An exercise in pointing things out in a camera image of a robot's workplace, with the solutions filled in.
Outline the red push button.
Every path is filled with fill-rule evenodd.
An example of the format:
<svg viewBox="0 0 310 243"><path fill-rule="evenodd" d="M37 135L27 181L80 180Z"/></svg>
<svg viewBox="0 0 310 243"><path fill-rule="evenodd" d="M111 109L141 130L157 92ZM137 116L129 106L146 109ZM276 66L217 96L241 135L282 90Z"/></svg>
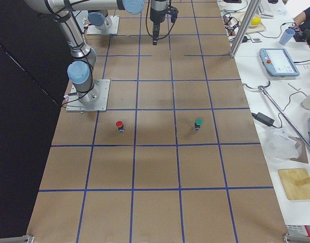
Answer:
<svg viewBox="0 0 310 243"><path fill-rule="evenodd" d="M123 121L119 120L119 121L116 122L115 125L116 125L117 130L118 130L119 133L124 132L124 123L123 123Z"/></svg>

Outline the green push button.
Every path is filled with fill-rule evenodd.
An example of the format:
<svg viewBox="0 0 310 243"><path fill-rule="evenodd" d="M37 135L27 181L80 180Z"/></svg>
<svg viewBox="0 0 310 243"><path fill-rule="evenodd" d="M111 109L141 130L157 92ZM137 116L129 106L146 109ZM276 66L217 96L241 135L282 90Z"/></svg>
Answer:
<svg viewBox="0 0 310 243"><path fill-rule="evenodd" d="M196 119L195 122L194 122L194 129L196 131L200 130L202 124L203 124L203 120L202 119L200 119L200 118Z"/></svg>

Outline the yellow ball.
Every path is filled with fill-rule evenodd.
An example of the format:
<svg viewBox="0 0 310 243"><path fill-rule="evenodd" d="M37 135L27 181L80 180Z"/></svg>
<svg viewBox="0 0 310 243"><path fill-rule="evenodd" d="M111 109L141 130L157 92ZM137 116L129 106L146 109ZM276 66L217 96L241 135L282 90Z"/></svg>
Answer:
<svg viewBox="0 0 310 243"><path fill-rule="evenodd" d="M254 18L252 18L249 27L250 28L257 27L260 23L261 23L261 18L260 17L254 17Z"/></svg>

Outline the metal walking cane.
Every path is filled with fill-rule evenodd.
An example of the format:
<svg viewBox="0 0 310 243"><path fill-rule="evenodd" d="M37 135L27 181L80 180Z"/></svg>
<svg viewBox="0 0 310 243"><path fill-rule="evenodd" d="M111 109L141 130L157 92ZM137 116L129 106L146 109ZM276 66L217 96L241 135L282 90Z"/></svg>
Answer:
<svg viewBox="0 0 310 243"><path fill-rule="evenodd" d="M289 124L289 126L295 131L295 133L299 136L299 138L304 142L306 148L310 151L310 143L308 140L303 136L303 134L299 131L298 127L292 122L292 120L287 116L287 114L282 110L282 108L276 103L276 101L273 99L273 97L268 93L267 88L271 85L271 82L268 81L268 84L266 86L258 86L257 88L252 88L248 84L243 83L243 86L245 86L248 89L251 89L252 91L258 91L262 92L275 106L277 111L283 116L285 121Z"/></svg>

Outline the light blue plastic cup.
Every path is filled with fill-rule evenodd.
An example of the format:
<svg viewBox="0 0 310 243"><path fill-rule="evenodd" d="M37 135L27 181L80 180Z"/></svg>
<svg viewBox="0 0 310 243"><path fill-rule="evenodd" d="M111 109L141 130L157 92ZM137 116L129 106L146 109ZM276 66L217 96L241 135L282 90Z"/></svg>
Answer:
<svg viewBox="0 0 310 243"><path fill-rule="evenodd" d="M295 35L296 31L290 28L284 30L282 36L280 37L279 44L286 45L291 38Z"/></svg>

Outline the black power adapter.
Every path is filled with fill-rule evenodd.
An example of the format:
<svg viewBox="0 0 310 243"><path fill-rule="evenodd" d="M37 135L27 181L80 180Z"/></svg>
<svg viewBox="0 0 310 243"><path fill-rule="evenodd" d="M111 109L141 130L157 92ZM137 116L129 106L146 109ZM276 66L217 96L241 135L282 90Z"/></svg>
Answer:
<svg viewBox="0 0 310 243"><path fill-rule="evenodd" d="M255 116L255 119L266 126L270 127L274 124L274 119L270 118L269 116L264 115L263 113L258 112Z"/></svg>

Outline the person in dark clothes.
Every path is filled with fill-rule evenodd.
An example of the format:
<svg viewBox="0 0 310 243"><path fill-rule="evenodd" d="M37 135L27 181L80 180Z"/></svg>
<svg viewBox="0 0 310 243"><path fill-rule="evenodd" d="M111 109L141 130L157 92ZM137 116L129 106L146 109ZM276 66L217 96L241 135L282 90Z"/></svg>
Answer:
<svg viewBox="0 0 310 243"><path fill-rule="evenodd" d="M302 32L302 39L310 46L310 7L294 17L293 20Z"/></svg>

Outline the clear plastic bag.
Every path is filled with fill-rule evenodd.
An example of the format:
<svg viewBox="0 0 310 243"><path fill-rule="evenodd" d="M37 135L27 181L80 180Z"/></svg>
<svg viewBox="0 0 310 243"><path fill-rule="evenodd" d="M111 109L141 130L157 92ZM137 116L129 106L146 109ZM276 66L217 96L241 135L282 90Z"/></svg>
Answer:
<svg viewBox="0 0 310 243"><path fill-rule="evenodd" d="M280 163L282 160L299 161L303 144L283 128L267 128L264 131L262 148L269 162Z"/></svg>

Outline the wooden cutting board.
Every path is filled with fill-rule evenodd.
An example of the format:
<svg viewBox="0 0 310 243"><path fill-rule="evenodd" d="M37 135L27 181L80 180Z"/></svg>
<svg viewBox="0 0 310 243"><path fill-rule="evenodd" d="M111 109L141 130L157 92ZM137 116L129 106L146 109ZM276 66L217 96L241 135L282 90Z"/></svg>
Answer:
<svg viewBox="0 0 310 243"><path fill-rule="evenodd" d="M281 169L278 175L289 200L310 199L310 176L306 169Z"/></svg>

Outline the aluminium frame post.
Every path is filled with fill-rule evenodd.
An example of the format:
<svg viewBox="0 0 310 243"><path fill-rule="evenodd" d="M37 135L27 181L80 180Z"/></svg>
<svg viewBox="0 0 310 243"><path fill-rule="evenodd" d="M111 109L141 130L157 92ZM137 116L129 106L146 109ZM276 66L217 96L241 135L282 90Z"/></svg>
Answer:
<svg viewBox="0 0 310 243"><path fill-rule="evenodd" d="M232 43L231 50L230 50L230 56L235 57L237 50L242 43L243 37L252 21L252 18L254 17L254 14L256 13L258 6L260 4L260 0L253 0L250 1L248 8L246 10L246 13L243 17L243 20L240 24L239 30L237 32L237 35Z"/></svg>

